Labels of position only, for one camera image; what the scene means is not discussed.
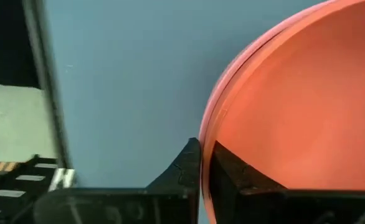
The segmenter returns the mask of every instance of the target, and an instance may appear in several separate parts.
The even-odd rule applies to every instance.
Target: blue-gray wall
[[[235,55],[316,2],[46,0],[80,183],[148,184],[197,136],[213,84]]]

